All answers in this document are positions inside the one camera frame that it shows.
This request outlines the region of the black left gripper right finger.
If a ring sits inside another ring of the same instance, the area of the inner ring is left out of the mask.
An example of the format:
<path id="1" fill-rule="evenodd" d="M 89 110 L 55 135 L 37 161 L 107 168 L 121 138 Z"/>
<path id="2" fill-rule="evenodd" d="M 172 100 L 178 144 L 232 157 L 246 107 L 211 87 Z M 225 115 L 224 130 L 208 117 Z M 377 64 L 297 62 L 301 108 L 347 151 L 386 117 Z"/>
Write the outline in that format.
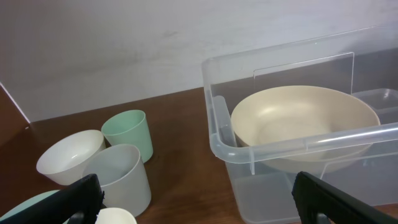
<path id="1" fill-rule="evenodd" d="M 376 210 L 308 172 L 296 175 L 292 189 L 301 223 L 397 224 Z"/>

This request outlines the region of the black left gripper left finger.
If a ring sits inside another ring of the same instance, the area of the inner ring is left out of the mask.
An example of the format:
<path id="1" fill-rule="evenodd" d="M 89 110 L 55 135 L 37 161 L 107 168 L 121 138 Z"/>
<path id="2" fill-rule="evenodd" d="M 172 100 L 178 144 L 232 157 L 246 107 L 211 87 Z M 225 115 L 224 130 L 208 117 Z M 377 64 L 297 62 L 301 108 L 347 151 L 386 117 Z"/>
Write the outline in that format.
<path id="1" fill-rule="evenodd" d="M 2 224 L 94 224 L 102 208 L 104 191 L 98 176 L 89 174 L 67 188 L 1 221 Z"/>

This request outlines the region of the large beige bowl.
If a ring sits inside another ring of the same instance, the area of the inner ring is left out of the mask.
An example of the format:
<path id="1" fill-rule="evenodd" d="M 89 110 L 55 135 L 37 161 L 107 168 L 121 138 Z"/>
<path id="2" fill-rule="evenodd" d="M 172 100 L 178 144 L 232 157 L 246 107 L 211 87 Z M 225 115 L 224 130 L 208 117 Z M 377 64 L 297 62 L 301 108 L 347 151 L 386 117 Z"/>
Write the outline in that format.
<path id="1" fill-rule="evenodd" d="M 242 146 L 259 146 L 380 125 L 365 102 L 318 86 L 280 86 L 252 94 L 235 107 L 231 124 Z"/>

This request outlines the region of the cream white cup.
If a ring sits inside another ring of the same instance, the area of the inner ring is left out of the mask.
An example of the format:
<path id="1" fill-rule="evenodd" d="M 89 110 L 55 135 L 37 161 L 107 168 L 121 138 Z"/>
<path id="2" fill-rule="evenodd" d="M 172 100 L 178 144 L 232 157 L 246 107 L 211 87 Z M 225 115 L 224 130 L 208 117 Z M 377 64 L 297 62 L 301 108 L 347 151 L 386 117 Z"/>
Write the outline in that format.
<path id="1" fill-rule="evenodd" d="M 137 224 L 137 221 L 125 209 L 104 208 L 99 211 L 95 224 Z"/>

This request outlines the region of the mint green bowl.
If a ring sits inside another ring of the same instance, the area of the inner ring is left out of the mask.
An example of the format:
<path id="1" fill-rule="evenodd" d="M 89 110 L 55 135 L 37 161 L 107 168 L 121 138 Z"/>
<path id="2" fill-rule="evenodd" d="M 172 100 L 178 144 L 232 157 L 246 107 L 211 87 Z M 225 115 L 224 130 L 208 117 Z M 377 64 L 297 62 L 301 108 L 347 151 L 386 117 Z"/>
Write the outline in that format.
<path id="1" fill-rule="evenodd" d="M 10 209 L 8 212 L 6 212 L 3 216 L 1 216 L 1 224 L 6 223 L 6 220 L 8 220 L 10 217 L 13 217 L 14 215 L 17 215 L 18 213 L 21 213 L 23 210 L 39 203 L 40 201 L 46 199 L 49 196 L 52 196 L 53 194 L 57 193 L 58 190 L 50 190 L 47 192 L 43 192 L 41 194 L 38 194 L 36 196 L 31 197 L 30 199 L 27 199 L 24 202 L 21 202 L 19 205 L 15 206 L 14 208 Z M 63 220 L 62 222 L 59 220 L 33 220 L 29 221 L 29 223 L 63 223 L 67 224 L 70 221 L 69 218 L 66 220 Z"/>

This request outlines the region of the white small bowl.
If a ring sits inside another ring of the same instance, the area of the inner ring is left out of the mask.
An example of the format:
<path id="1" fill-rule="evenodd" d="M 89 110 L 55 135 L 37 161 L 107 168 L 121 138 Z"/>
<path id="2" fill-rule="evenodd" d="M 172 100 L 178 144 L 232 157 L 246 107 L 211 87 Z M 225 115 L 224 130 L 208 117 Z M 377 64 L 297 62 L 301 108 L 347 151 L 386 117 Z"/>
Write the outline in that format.
<path id="1" fill-rule="evenodd" d="M 48 148 L 37 161 L 36 170 L 59 185 L 70 185 L 81 178 L 90 158 L 104 149 L 101 131 L 80 131 Z"/>

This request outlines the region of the grey translucent cup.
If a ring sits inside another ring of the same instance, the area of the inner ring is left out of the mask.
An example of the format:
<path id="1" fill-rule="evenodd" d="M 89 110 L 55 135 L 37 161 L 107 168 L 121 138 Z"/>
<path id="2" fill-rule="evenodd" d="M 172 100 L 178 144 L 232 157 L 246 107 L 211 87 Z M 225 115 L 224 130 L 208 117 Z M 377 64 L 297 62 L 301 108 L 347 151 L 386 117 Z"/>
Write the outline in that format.
<path id="1" fill-rule="evenodd" d="M 88 174 L 97 175 L 106 207 L 122 208 L 136 217 L 149 206 L 149 181 L 136 146 L 119 144 L 97 153 L 82 176 Z"/>

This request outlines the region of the mint green cup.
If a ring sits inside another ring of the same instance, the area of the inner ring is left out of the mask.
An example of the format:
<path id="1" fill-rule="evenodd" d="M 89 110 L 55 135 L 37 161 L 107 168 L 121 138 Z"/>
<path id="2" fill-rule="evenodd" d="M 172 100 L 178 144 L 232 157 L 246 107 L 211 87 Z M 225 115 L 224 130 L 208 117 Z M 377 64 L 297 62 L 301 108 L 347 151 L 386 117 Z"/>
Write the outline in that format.
<path id="1" fill-rule="evenodd" d="M 138 148 L 143 163 L 153 155 L 147 116 L 142 110 L 129 110 L 116 114 L 101 127 L 110 145 L 131 144 Z"/>

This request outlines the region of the clear plastic storage bin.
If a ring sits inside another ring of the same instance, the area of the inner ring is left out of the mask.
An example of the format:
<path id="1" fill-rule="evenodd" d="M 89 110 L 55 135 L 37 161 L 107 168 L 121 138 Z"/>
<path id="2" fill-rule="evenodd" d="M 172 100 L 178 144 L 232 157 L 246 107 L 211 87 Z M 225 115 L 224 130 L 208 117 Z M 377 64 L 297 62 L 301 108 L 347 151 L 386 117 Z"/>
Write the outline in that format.
<path id="1" fill-rule="evenodd" d="M 397 24 L 210 58 L 202 74 L 210 148 L 244 222 L 299 221 L 301 171 L 397 203 Z"/>

